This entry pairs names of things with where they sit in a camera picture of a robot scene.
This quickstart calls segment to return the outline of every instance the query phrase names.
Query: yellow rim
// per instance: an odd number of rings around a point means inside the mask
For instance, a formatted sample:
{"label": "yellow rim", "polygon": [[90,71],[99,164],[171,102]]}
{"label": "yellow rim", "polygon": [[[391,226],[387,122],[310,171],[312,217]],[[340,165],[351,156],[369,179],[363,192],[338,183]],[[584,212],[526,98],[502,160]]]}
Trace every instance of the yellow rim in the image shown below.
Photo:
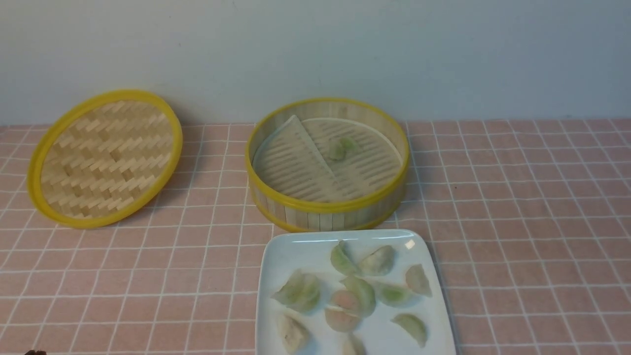
{"label": "yellow rim", "polygon": [[[102,218],[96,219],[75,219],[53,210],[44,199],[42,193],[42,186],[40,184],[42,166],[44,159],[48,154],[50,147],[57,140],[57,137],[76,119],[84,115],[86,112],[91,111],[99,106],[103,106],[109,102],[117,100],[136,100],[148,102],[155,107],[159,108],[167,117],[173,130],[173,148],[171,150],[171,160],[168,162],[164,171],[156,182],[149,188],[149,190],[133,201],[128,207],[122,209],[116,213],[108,215]],[[46,217],[54,220],[57,223],[64,224],[73,228],[97,228],[106,226],[118,222],[119,220],[133,214],[138,211],[144,205],[146,205],[151,199],[160,192],[160,190],[166,185],[167,181],[175,171],[177,162],[182,152],[182,126],[171,107],[162,100],[159,96],[140,90],[117,90],[107,92],[99,96],[92,97],[87,101],[77,105],[65,115],[63,115],[55,124],[46,132],[42,140],[37,144],[31,163],[28,166],[27,174],[27,188],[28,194],[35,205],[35,208],[42,212]]]}
{"label": "yellow rim", "polygon": [[[288,224],[286,222],[283,222],[282,220],[276,218],[276,216],[271,214],[265,208],[263,208],[263,206],[261,206],[259,201],[256,199],[256,196],[252,195],[252,201],[256,205],[256,208],[259,209],[261,214],[263,214],[265,216],[265,218],[267,218],[270,222],[272,222],[273,224],[276,224],[278,227],[281,227],[282,229],[284,229],[284,230],[286,230],[288,232],[292,232],[292,233],[322,232],[322,231],[315,231],[315,230],[310,230],[310,229],[299,228],[299,227],[293,226],[291,224]],[[399,199],[396,202],[396,204],[394,206],[392,206],[392,208],[389,211],[384,213],[383,216],[379,217],[378,219],[373,220],[370,223],[362,224],[361,226],[357,226],[357,227],[351,228],[350,230],[356,231],[356,230],[360,230],[360,229],[373,229],[374,227],[377,227],[379,224],[382,224],[386,219],[388,219],[388,217],[390,217],[394,213],[394,211],[396,211],[396,209],[399,208],[400,204],[401,204],[401,199]]]}
{"label": "yellow rim", "polygon": [[272,117],[274,117],[274,115],[276,115],[277,113],[279,113],[281,111],[284,111],[285,109],[288,109],[289,107],[298,106],[298,105],[302,105],[302,104],[308,104],[308,103],[311,103],[311,102],[320,102],[320,101],[347,102],[347,103],[350,103],[350,104],[355,104],[355,105],[366,107],[366,108],[368,108],[370,110],[373,110],[376,113],[378,113],[381,116],[383,116],[386,120],[390,121],[390,123],[395,125],[396,129],[399,131],[399,134],[401,135],[403,140],[407,141],[407,136],[406,136],[405,132],[403,131],[403,129],[401,128],[401,126],[399,125],[399,123],[397,121],[395,121],[392,117],[390,117],[384,111],[382,111],[382,110],[380,110],[380,109],[378,109],[376,107],[373,107],[371,105],[368,105],[368,104],[366,104],[364,102],[355,101],[355,100],[351,100],[351,99],[342,99],[342,98],[338,98],[338,97],[318,97],[318,98],[315,98],[315,99],[309,99],[309,100],[303,100],[303,101],[294,102],[292,104],[285,105],[285,106],[275,110],[274,112],[268,114],[261,122],[257,123],[256,126],[254,127],[254,131],[250,135],[250,139],[247,140],[247,145],[245,146],[245,169],[247,170],[247,174],[248,174],[248,176],[250,178],[250,181],[254,182],[256,187],[259,188],[259,190],[261,190],[261,192],[263,192],[266,196],[274,199],[275,201],[277,201],[277,202],[279,202],[279,203],[281,203],[281,204],[283,204],[285,206],[293,207],[293,208],[296,208],[298,210],[301,210],[301,211],[304,211],[304,212],[309,212],[309,213],[314,213],[314,214],[321,214],[321,213],[328,213],[328,214],[333,213],[334,214],[334,213],[340,213],[340,212],[347,212],[347,211],[356,210],[358,208],[362,208],[362,207],[371,205],[373,203],[376,203],[376,202],[380,201],[381,199],[383,199],[384,197],[386,197],[387,195],[389,195],[390,193],[392,193],[392,191],[394,191],[394,189],[396,189],[397,186],[399,186],[400,184],[403,183],[403,180],[405,180],[405,178],[407,176],[408,165],[409,165],[409,160],[410,160],[410,147],[408,145],[405,146],[405,154],[404,154],[404,157],[403,157],[403,166],[401,166],[401,170],[399,170],[399,172],[397,173],[396,177],[394,178],[394,181],[391,184],[388,184],[387,186],[383,187],[382,189],[377,190],[377,191],[375,191],[375,192],[373,192],[373,193],[371,193],[369,195],[366,195],[366,196],[361,197],[361,198],[357,198],[355,200],[350,200],[350,201],[326,203],[326,202],[310,202],[310,201],[298,200],[297,198],[293,198],[293,197],[289,197],[289,196],[283,195],[282,193],[274,190],[273,188],[270,188],[254,172],[254,168],[252,167],[252,162],[250,161],[250,149],[251,149],[250,148],[250,144],[252,143],[252,139],[253,139],[254,135],[256,134],[256,132],[258,132],[260,127],[262,125],[264,125],[265,122],[269,121]]}

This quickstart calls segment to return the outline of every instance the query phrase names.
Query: steamer basket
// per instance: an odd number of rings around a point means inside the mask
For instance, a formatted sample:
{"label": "steamer basket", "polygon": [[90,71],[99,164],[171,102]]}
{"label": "steamer basket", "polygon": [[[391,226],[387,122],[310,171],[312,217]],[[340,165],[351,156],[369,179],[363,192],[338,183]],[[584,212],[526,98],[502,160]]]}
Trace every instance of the steamer basket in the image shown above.
{"label": "steamer basket", "polygon": [[137,90],[93,97],[44,135],[28,169],[28,192],[45,216],[70,227],[117,222],[166,184],[182,151],[182,128],[161,98]]}
{"label": "steamer basket", "polygon": [[[359,152],[328,156],[331,139],[350,137]],[[272,112],[254,128],[245,165],[252,199],[292,232],[368,229],[403,199],[410,148],[399,124],[362,102],[321,98]]]}

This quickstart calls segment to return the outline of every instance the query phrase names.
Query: pink tiled countertop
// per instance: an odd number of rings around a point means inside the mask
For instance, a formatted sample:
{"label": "pink tiled countertop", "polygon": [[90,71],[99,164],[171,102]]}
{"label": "pink tiled countertop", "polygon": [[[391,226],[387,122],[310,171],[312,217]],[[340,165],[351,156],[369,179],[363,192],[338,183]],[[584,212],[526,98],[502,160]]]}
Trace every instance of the pink tiled countertop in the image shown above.
{"label": "pink tiled countertop", "polygon": [[[631,354],[631,119],[403,123],[405,202],[381,227],[427,241],[461,354]],[[34,211],[45,127],[0,128],[0,354],[254,353],[265,244],[251,125],[185,127],[179,170],[116,226]]]}

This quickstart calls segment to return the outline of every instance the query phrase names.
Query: white wall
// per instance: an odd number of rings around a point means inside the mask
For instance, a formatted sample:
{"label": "white wall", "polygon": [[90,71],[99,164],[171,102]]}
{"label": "white wall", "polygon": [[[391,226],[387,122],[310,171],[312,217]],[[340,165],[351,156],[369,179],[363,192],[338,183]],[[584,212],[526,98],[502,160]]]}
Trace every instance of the white wall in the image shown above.
{"label": "white wall", "polygon": [[631,116],[631,0],[0,0],[0,124],[116,88],[200,122],[325,95],[400,119]]}

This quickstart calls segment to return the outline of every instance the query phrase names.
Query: square white plate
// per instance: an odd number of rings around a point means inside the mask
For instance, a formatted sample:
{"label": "square white plate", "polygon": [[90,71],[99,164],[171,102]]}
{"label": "square white plate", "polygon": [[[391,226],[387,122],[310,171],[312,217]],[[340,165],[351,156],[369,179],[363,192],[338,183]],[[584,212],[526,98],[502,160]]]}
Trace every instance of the square white plate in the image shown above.
{"label": "square white plate", "polygon": [[[295,316],[309,330],[312,340],[300,355],[341,354],[346,335],[329,328],[323,309],[331,294],[344,287],[330,262],[331,249],[339,240],[346,241],[352,260],[359,261],[378,247],[391,245],[397,251],[394,268],[388,276],[372,279],[405,285],[405,272],[414,264],[425,269],[433,297],[419,297],[407,308],[392,308],[377,302],[375,312],[362,320],[354,334],[363,340],[367,354],[441,354],[455,355],[454,337],[447,308],[432,257],[424,240],[404,229],[369,231],[310,232],[283,234],[273,238],[263,255],[256,316],[256,354],[286,354],[276,330],[276,319],[282,312]],[[321,299],[317,308],[306,315],[291,311],[271,299],[296,269],[312,273],[322,281]],[[401,327],[391,322],[399,313],[412,313],[425,322],[428,341],[421,349]]]}

